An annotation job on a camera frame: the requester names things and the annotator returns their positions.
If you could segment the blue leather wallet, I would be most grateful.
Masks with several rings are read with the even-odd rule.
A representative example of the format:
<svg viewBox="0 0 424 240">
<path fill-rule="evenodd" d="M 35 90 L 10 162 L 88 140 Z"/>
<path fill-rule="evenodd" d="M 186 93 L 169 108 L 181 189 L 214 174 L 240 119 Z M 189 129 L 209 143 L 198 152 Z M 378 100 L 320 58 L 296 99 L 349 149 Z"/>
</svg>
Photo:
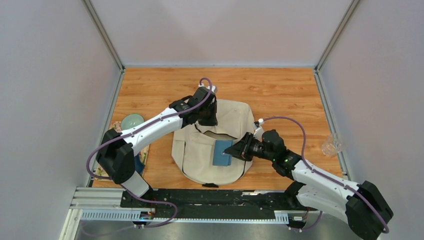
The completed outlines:
<svg viewBox="0 0 424 240">
<path fill-rule="evenodd" d="M 228 167 L 231 165 L 232 156 L 225 150 L 233 145 L 232 140 L 216 140 L 213 148 L 212 165 L 217 167 Z"/>
</svg>

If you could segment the beige canvas backpack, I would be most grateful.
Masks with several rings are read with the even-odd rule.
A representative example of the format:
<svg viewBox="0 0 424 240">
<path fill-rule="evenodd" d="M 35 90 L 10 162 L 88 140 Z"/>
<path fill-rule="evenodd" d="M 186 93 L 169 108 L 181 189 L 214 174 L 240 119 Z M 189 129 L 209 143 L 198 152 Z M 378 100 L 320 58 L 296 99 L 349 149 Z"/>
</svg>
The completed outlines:
<svg viewBox="0 0 424 240">
<path fill-rule="evenodd" d="M 252 132 L 254 116 L 251 107 L 240 101 L 217 100 L 216 126 L 188 125 L 173 134 L 171 156 L 190 180 L 199 184 L 229 185 L 251 168 L 252 161 L 231 158 L 228 166 L 214 165 L 217 141 L 239 141 Z"/>
</svg>

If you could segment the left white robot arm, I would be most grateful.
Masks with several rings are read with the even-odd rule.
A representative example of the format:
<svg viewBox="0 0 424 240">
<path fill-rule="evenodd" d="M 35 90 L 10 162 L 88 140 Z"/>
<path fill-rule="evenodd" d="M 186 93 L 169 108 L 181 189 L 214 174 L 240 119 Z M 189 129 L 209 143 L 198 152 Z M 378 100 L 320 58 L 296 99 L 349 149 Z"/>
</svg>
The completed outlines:
<svg viewBox="0 0 424 240">
<path fill-rule="evenodd" d="M 217 88 L 199 85 L 194 95 L 172 102 L 157 116 L 122 132 L 108 130 L 95 150 L 97 163 L 117 185 L 133 193 L 138 206 L 148 207 L 153 201 L 150 185 L 136 171 L 135 156 L 163 136 L 188 125 L 216 126 Z"/>
</svg>

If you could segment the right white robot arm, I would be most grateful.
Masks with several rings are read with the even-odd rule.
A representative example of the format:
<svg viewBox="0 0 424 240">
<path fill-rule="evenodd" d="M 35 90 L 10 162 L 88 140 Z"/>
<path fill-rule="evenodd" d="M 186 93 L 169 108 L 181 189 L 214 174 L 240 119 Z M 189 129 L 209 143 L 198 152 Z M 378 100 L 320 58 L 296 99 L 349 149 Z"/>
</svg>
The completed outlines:
<svg viewBox="0 0 424 240">
<path fill-rule="evenodd" d="M 285 195 L 290 209 L 304 206 L 327 213 L 345 222 L 363 240 L 389 233 L 394 213 L 375 184 L 346 180 L 313 166 L 288 149 L 274 129 L 265 131 L 260 140 L 247 132 L 223 152 L 246 162 L 254 157 L 271 161 L 280 176 L 293 181 Z"/>
</svg>

